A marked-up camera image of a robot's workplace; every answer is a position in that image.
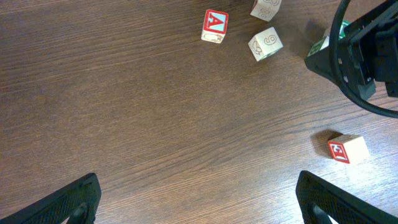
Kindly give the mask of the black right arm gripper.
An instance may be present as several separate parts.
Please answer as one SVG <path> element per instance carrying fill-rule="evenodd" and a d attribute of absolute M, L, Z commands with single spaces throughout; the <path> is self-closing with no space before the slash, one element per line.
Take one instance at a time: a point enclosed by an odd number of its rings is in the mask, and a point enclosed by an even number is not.
<path fill-rule="evenodd" d="M 376 82 L 397 97 L 397 1 L 385 1 L 359 19 L 343 21 L 338 32 L 338 61 L 343 80 L 368 100 Z"/>

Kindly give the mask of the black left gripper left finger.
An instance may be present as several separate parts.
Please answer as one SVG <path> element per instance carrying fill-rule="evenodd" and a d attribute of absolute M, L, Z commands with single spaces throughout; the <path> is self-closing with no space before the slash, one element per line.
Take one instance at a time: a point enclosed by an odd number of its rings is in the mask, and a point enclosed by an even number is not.
<path fill-rule="evenodd" d="M 1 219 L 1 223 L 87 223 L 96 220 L 101 188 L 96 174 L 89 173 Z"/>

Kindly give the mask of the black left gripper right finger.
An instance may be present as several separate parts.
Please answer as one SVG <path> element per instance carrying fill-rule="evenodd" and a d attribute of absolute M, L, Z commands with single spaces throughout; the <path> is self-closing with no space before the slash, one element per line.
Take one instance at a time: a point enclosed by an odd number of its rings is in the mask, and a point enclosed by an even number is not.
<path fill-rule="evenodd" d="M 397 217 L 303 170 L 295 193 L 304 223 L 397 223 Z"/>

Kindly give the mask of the wooden block green R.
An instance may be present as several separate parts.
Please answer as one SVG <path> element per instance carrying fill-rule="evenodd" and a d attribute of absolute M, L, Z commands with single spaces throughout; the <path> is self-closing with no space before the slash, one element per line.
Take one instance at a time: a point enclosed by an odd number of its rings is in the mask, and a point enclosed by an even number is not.
<path fill-rule="evenodd" d="M 345 37 L 344 29 L 345 29 L 345 27 L 349 26 L 350 24 L 351 23 L 349 21 L 346 21 L 346 20 L 342 21 L 340 30 L 339 30 L 339 39 L 342 39 Z M 308 57 L 329 46 L 330 32 L 331 32 L 331 27 L 329 27 L 324 32 L 322 38 L 312 46 L 312 48 L 310 49 L 310 51 L 307 55 Z"/>

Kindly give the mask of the wooden block letter I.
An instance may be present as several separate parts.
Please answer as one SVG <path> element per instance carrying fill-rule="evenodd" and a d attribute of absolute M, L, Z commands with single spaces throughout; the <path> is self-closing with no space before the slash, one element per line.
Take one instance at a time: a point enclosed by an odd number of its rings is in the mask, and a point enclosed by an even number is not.
<path fill-rule="evenodd" d="M 364 138 L 355 134 L 344 134 L 328 141 L 334 160 L 346 164 L 359 164 L 370 157 Z"/>

